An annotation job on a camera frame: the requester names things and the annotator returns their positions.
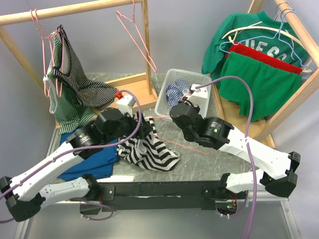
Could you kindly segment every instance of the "blue striped cloth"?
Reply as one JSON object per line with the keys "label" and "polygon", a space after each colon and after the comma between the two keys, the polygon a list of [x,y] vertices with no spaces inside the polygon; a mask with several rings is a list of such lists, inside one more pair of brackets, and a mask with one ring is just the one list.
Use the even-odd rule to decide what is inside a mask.
{"label": "blue striped cloth", "polygon": [[177,84],[177,86],[179,86],[179,88],[182,89],[182,92],[184,94],[189,94],[190,92],[190,86],[188,83],[186,83],[185,80],[183,80],[182,78],[176,78],[175,79],[175,84]]}
{"label": "blue striped cloth", "polygon": [[184,94],[189,94],[190,86],[182,78],[176,78],[175,83],[169,82],[165,88],[166,101],[170,107],[176,106]]}

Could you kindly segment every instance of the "green shirt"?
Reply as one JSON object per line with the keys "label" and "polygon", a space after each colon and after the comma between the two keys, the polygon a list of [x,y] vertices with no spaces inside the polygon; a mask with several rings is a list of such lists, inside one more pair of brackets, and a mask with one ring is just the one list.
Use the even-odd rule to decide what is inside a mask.
{"label": "green shirt", "polygon": [[[62,61],[61,49],[62,43],[57,36],[57,34],[53,37],[54,48],[54,60],[56,61],[56,65],[60,65]],[[59,134],[69,133],[74,131],[77,127],[84,126],[86,123],[91,121],[95,116],[93,108],[88,106],[80,105],[76,99],[73,90],[70,87],[63,86],[63,91],[60,97],[54,97],[56,94],[55,88],[55,80],[56,76],[53,74],[53,66],[50,63],[48,73],[45,76],[48,78],[50,82],[51,90],[50,90],[50,108],[55,108],[53,114],[55,120],[61,125],[59,130]]]}
{"label": "green shirt", "polygon": [[[232,52],[227,58],[221,76],[238,76],[249,85],[254,98],[251,121],[277,112],[301,85],[301,76],[236,52]],[[250,98],[243,83],[236,79],[223,80],[219,95],[237,102],[240,105],[240,115],[249,115]]]}
{"label": "green shirt", "polygon": [[[281,24],[279,21],[274,21],[271,18],[269,18],[265,14],[265,12],[261,12],[259,14],[235,13],[228,16],[217,30],[209,47],[205,52],[202,65],[202,74],[211,73],[211,78],[213,80],[219,78],[221,69],[225,63],[224,55],[226,54],[225,52],[219,49],[219,45],[222,42],[229,41],[228,36],[226,36],[224,39],[221,38],[233,29],[250,26],[260,21],[262,21],[262,23],[258,24],[257,26],[266,26],[279,29]],[[284,23],[282,30],[296,37],[296,34],[287,22]],[[273,37],[275,34],[276,33],[274,31],[265,29],[246,29],[237,34],[235,41],[242,41],[245,39],[262,35],[267,37]],[[289,37],[286,37],[281,34],[280,39],[292,45],[292,40]],[[265,53],[269,56],[280,59],[289,64],[295,65],[297,67],[300,66],[299,59],[292,54],[289,45],[278,40],[278,35],[274,39],[259,37],[253,40],[243,41],[242,44],[249,46],[262,53]],[[227,43],[223,44],[221,47],[223,50],[228,51],[228,49],[231,46],[232,43]],[[308,56],[307,52],[296,42],[294,42],[294,50],[299,55],[302,61],[306,60]]]}

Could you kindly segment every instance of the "white plastic basket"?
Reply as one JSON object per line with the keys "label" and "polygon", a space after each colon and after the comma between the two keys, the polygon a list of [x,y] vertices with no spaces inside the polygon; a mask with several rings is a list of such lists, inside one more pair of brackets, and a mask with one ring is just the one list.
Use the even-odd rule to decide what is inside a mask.
{"label": "white plastic basket", "polygon": [[[192,84],[207,84],[211,82],[211,78],[200,74],[200,73],[195,73],[191,71],[184,71],[184,70],[179,70],[179,69],[170,69],[166,73],[163,85],[161,87],[160,93],[159,93],[159,98],[158,101],[156,102],[155,106],[155,114],[158,116],[169,116],[169,111],[170,111],[170,106],[166,101],[166,92],[165,92],[165,87],[169,84],[169,82],[175,83],[176,78],[182,78],[185,80],[190,86]],[[208,86],[208,99],[205,102],[205,105],[200,106],[200,115],[204,118],[207,115],[207,109],[208,109],[208,102],[209,102],[209,97],[210,97],[210,88],[211,86]],[[162,118],[165,121],[172,121],[171,118]]]}

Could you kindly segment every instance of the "wooden clothes rack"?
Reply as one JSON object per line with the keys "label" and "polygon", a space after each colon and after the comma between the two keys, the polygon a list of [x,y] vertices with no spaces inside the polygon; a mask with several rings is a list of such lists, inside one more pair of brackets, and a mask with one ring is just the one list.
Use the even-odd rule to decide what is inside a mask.
{"label": "wooden clothes rack", "polygon": [[[264,0],[252,0],[249,7],[249,13],[258,13],[262,7]],[[275,0],[276,4],[282,3],[282,0]],[[144,38],[148,51],[150,50],[149,39],[149,18],[148,18],[148,2],[147,0],[135,0],[135,3],[142,4],[143,30]],[[45,19],[57,16],[70,15],[86,11],[99,10],[109,7],[122,6],[132,4],[132,0],[97,0],[67,6],[53,7],[41,9],[37,11],[38,19]],[[287,3],[279,5],[280,11],[286,11],[290,7]],[[319,66],[319,47],[309,35],[305,27],[299,21],[293,12],[286,15],[286,19],[299,40],[302,42],[308,54],[313,61]],[[30,75],[34,82],[43,90],[42,78],[30,64],[14,39],[4,28],[4,25],[32,21],[30,12],[22,12],[0,16],[0,38],[5,43],[10,52],[17,61]],[[146,62],[146,72],[134,76],[124,77],[114,81],[109,81],[118,89],[128,89],[132,91],[139,99],[142,109],[154,107],[157,101],[157,94],[151,81],[151,68]],[[316,70],[309,79],[294,93],[294,95],[275,113],[275,115],[266,123],[264,119],[260,119],[251,123],[249,136],[264,144],[275,147],[271,137],[271,132],[279,126],[297,107],[299,107],[309,96],[311,96],[319,88],[319,69]],[[238,127],[241,131],[245,130],[247,117],[239,115],[239,107],[226,99],[219,97],[218,90],[214,85],[212,87],[212,97],[217,105],[217,115]]]}
{"label": "wooden clothes rack", "polygon": [[[67,6],[59,6],[48,9],[37,10],[38,19],[45,19],[57,16],[70,15],[75,13],[100,10],[110,7],[123,6],[132,4],[132,0],[97,0],[85,3],[78,3]],[[143,33],[145,45],[150,51],[150,37],[149,37],[149,14],[148,14],[148,0],[135,0],[135,3],[142,4],[142,18],[143,18]],[[17,59],[24,70],[29,74],[32,80],[43,90],[42,77],[39,76],[35,68],[26,58],[14,39],[5,29],[4,25],[32,21],[30,12],[21,12],[9,15],[0,16],[0,38],[10,50],[13,56]],[[129,77],[108,81],[107,83],[118,88],[119,90],[126,89],[134,93],[139,99],[142,110],[149,109],[155,106],[158,96],[152,85],[151,67],[146,62],[146,72]]]}
{"label": "wooden clothes rack", "polygon": [[[253,0],[248,13],[258,13],[263,5],[264,0]],[[275,0],[276,4],[282,3],[282,0]],[[287,3],[279,5],[279,10],[283,13],[290,7]],[[287,22],[296,33],[299,40],[304,45],[306,51],[313,59],[315,64],[319,66],[319,47],[309,35],[305,27],[299,21],[294,12],[289,12],[286,15]],[[274,131],[292,112],[294,112],[306,99],[308,99],[319,88],[319,69],[317,69],[309,79],[291,96],[291,98],[266,122],[264,119],[259,119],[252,122],[249,128],[249,136],[263,142],[265,145],[275,148],[274,141],[271,137],[271,132]],[[247,117],[239,115],[239,106],[230,102],[218,94],[216,85],[212,87],[212,97],[216,102],[218,117],[232,123],[242,132],[245,131]]]}

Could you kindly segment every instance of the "white hanger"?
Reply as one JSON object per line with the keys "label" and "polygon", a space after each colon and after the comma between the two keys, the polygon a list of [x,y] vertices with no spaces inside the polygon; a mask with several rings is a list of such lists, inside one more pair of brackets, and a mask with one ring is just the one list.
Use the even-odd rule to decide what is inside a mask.
{"label": "white hanger", "polygon": [[[240,27],[237,29],[233,29],[231,31],[229,31],[228,33],[226,33],[222,39],[224,39],[227,35],[229,35],[230,33],[233,32],[237,32],[237,31],[241,31],[241,30],[247,30],[247,29],[266,29],[266,30],[270,30],[270,31],[275,31],[278,32],[278,29],[275,28],[271,28],[271,27],[266,27],[266,26],[245,26],[245,27]],[[295,38],[294,36],[290,35],[289,33],[285,32],[285,31],[280,31],[280,34],[285,35],[287,37],[289,37],[290,39],[294,40],[296,43],[298,43],[303,49],[305,48],[303,46],[303,44],[301,43],[301,41],[299,41],[297,38]]]}
{"label": "white hanger", "polygon": [[[255,26],[255,25],[258,25],[258,24],[260,24],[260,23],[262,23],[262,21],[260,21],[260,22],[258,22],[258,23],[255,23],[255,24],[252,24],[252,25],[250,25],[250,26]],[[234,41],[235,41],[235,39],[236,39],[236,37],[237,37],[237,34],[239,34],[240,32],[236,31],[236,32],[235,32],[235,35],[234,35],[234,38],[231,39],[231,36],[229,36],[229,37],[228,37],[228,40],[234,43]]]}

